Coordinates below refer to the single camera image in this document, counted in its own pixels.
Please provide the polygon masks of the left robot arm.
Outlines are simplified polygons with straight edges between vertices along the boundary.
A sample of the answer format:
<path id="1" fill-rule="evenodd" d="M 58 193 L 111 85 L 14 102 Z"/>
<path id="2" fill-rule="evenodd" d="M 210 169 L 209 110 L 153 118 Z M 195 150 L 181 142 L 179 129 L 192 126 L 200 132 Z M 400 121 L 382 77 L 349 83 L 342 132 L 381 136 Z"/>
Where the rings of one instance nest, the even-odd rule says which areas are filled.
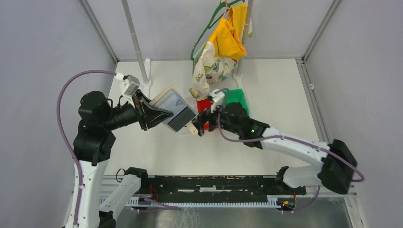
<path id="1" fill-rule="evenodd" d="M 140 90 L 135 91 L 133 98 L 133 104 L 117 106 L 100 91 L 89 92 L 81 98 L 77 136 L 67 144 L 74 160 L 75 185 L 66 227 L 114 228 L 131 196 L 149 189 L 147 171 L 131 167 L 107 200 L 99 201 L 102 180 L 116 140 L 113 131 L 134 123 L 148 130 L 173 115 L 152 106 Z"/>

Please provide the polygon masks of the beige card holder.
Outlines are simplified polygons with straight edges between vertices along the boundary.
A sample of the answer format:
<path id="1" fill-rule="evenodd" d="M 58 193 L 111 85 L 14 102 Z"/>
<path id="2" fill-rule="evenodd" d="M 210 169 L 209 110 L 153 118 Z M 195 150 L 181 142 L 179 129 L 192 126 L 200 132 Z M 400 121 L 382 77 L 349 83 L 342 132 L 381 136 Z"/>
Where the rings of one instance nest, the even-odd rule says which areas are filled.
<path id="1" fill-rule="evenodd" d="M 150 104 L 173 113 L 172 117 L 162 122 L 172 131 L 178 133 L 186 128 L 193 135 L 199 133 L 199 130 L 192 123 L 192 120 L 197 116 L 196 111 L 172 85 L 168 85 L 162 90 L 151 100 Z"/>

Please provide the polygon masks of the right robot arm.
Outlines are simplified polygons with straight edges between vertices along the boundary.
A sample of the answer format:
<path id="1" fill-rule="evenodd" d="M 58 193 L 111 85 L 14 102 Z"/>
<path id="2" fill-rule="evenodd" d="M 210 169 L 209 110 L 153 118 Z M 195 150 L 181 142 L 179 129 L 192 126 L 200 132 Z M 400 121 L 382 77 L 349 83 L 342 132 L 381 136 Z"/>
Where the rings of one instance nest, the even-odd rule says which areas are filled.
<path id="1" fill-rule="evenodd" d="M 267 123 L 249 117 L 240 103 L 219 105 L 216 110 L 207 109 L 197 115 L 192 123 L 204 135 L 204 125 L 209 131 L 218 129 L 234 133 L 238 139 L 227 141 L 243 143 L 248 147 L 280 152 L 308 163 L 303 167 L 283 167 L 277 173 L 274 186 L 277 192 L 306 185 L 321 185 L 337 194 L 347 194 L 353 176 L 358 173 L 357 161 L 345 142 L 315 142 L 286 134 Z"/>

